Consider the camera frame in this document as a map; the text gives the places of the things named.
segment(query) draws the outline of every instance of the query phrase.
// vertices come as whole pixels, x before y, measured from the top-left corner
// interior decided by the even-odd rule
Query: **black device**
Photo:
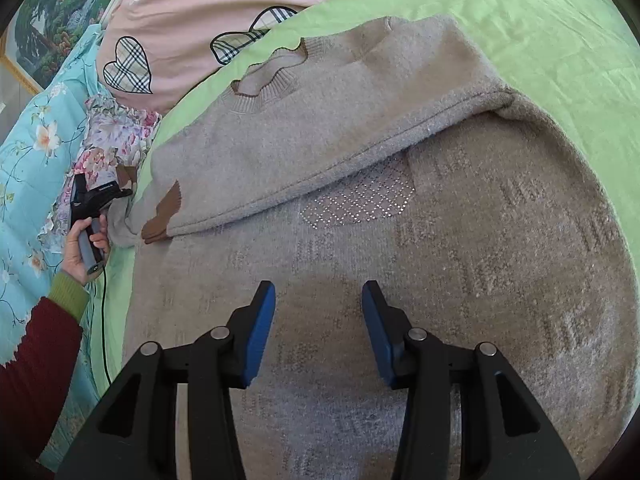
[[[175,399],[187,383],[193,480],[244,480],[229,388],[257,375],[275,309],[275,288],[261,282],[252,302],[226,326],[190,345],[144,343],[92,411],[56,480],[175,480]]]
[[[551,421],[495,345],[444,344],[389,306],[374,281],[362,289],[362,311],[381,377],[408,389],[392,480],[446,480],[453,384],[461,394],[461,479],[579,480]]]
[[[91,225],[80,233],[78,245],[87,274],[98,272],[104,266],[104,253],[89,241],[89,236],[100,232],[100,211],[115,198],[132,195],[130,189],[120,189],[113,180],[102,186],[87,190],[84,173],[74,175],[71,189],[71,215],[69,228],[77,221],[92,218]]]
[[[261,282],[249,306],[194,343],[169,350],[144,343],[82,427],[56,480],[84,480],[87,471],[94,480],[175,480],[178,383],[189,385],[193,480],[246,480],[229,388],[246,388],[257,375],[274,308],[274,286]],[[553,425],[493,344],[444,344],[388,306],[376,282],[364,285],[362,310],[380,375],[408,389],[392,480],[446,479],[453,383],[462,388],[462,479],[579,479]]]

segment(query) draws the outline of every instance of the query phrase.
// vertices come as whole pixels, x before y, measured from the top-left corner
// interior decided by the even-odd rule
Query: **gray sweater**
[[[377,374],[368,279],[446,342],[494,341],[584,476],[625,427],[638,298],[613,211],[452,19],[384,18],[278,50],[151,163],[143,199],[110,219],[137,243],[124,357],[191,342],[272,280],[260,375],[234,395],[252,480],[390,477],[404,393]],[[176,182],[174,238],[140,243]]]

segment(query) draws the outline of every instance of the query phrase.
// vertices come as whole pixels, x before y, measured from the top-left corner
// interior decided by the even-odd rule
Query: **brown patch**
[[[171,189],[156,206],[156,216],[149,220],[142,228],[142,239],[145,244],[152,244],[160,240],[167,240],[166,227],[169,220],[180,210],[182,194],[180,184],[176,180]]]
[[[129,182],[133,186],[138,181],[138,168],[119,164],[116,166],[116,176],[120,188],[126,187]]]

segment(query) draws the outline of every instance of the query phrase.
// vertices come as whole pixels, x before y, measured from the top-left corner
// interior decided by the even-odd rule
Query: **green cuff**
[[[86,304],[89,302],[89,294],[80,283],[76,282],[64,270],[60,270],[53,277],[49,299],[80,322]]]

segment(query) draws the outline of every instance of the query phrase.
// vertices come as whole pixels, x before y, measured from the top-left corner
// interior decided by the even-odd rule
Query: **plaid heart pattern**
[[[102,70],[104,82],[129,94],[152,94],[151,70],[145,50],[135,38],[123,36],[116,43],[114,61]]]
[[[211,51],[220,65],[226,65],[240,54],[240,51],[263,38],[274,25],[282,23],[296,14],[289,7],[269,7],[264,9],[254,20],[246,32],[223,32],[211,41]]]

